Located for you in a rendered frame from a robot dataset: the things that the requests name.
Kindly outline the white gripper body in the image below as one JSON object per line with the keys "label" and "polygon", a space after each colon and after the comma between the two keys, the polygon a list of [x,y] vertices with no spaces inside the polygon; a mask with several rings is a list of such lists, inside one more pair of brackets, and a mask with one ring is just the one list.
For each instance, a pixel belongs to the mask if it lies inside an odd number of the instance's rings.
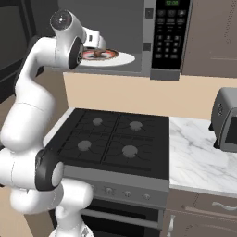
{"label": "white gripper body", "polygon": [[94,34],[94,39],[95,39],[95,48],[98,50],[106,50],[106,41],[105,39],[101,36],[100,32],[97,31]]}

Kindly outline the grey microwave oven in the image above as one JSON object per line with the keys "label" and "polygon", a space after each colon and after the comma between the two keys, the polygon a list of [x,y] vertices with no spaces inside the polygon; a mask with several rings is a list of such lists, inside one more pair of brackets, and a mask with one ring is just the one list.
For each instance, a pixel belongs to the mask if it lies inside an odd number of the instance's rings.
{"label": "grey microwave oven", "polygon": [[115,67],[78,66],[80,73],[177,81],[193,0],[58,0],[82,26],[96,30],[109,49],[133,55]]}

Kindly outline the black microwave door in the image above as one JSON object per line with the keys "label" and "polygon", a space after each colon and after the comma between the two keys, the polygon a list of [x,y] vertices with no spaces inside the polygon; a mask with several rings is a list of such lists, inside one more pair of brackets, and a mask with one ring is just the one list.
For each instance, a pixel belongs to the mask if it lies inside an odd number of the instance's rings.
{"label": "black microwave door", "polygon": [[49,19],[57,10],[57,0],[0,0],[0,104],[14,93],[31,39],[54,35]]}

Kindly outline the white round plate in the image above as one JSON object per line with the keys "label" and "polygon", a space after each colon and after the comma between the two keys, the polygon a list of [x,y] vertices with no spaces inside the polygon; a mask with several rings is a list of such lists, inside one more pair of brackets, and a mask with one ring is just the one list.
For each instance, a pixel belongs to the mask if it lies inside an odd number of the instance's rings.
{"label": "white round plate", "polygon": [[130,64],[135,60],[133,55],[118,52],[113,49],[106,49],[100,58],[94,57],[93,49],[85,50],[83,52],[80,66],[85,67],[115,67]]}

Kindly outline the black gas hob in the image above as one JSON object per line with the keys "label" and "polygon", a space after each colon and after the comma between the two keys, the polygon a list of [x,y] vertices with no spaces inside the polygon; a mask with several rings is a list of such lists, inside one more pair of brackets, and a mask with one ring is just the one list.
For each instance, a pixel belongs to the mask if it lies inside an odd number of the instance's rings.
{"label": "black gas hob", "polygon": [[46,146],[71,167],[169,178],[169,118],[76,108]]}

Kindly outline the grey oven control panel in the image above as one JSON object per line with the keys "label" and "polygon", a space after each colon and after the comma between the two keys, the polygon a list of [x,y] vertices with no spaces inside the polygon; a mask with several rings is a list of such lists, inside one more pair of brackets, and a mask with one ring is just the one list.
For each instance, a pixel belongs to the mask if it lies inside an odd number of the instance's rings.
{"label": "grey oven control panel", "polygon": [[[98,199],[151,208],[166,207],[169,193],[169,181],[166,180],[72,166],[65,167],[64,176],[94,185]],[[106,187],[112,188],[113,194],[106,194]],[[125,191],[130,191],[131,197],[126,197]],[[145,193],[150,194],[150,200],[143,198]]]}

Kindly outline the grey toaster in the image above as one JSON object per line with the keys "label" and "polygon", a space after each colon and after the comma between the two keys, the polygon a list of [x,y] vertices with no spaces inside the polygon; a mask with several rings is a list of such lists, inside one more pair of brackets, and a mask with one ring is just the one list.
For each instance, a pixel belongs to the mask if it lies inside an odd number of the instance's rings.
{"label": "grey toaster", "polygon": [[216,149],[237,153],[237,88],[219,89],[212,108],[209,129],[216,135]]}

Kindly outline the black oven door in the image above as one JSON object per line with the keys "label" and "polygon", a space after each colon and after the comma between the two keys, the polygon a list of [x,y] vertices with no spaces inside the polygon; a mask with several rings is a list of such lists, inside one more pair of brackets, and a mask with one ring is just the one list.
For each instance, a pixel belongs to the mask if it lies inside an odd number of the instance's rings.
{"label": "black oven door", "polygon": [[86,208],[148,221],[124,221],[82,215],[94,237],[159,237],[163,225],[163,209],[153,209],[94,199]]}

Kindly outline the brown drawer front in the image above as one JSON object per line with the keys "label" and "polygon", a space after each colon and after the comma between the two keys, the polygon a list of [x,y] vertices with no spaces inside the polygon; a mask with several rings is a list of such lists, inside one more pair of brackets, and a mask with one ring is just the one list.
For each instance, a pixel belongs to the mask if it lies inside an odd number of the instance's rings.
{"label": "brown drawer front", "polygon": [[171,189],[168,195],[167,209],[237,219],[237,210],[227,211],[220,206],[212,206],[213,202],[219,202],[225,206],[237,206],[237,198]]}

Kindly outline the brown base cupboard door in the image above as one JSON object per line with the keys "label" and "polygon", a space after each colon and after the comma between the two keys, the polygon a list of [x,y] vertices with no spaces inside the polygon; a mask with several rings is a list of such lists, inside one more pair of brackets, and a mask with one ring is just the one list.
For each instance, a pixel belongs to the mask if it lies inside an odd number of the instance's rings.
{"label": "brown base cupboard door", "polygon": [[175,215],[171,237],[237,237],[237,221],[167,210],[160,237],[167,237],[170,216]]}

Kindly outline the brown wall cupboard door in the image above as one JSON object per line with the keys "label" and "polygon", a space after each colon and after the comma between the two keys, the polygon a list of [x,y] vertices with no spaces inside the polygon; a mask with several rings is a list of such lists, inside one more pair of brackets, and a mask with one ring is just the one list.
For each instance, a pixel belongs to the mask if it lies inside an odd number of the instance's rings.
{"label": "brown wall cupboard door", "polygon": [[237,78],[237,0],[193,0],[182,74]]}

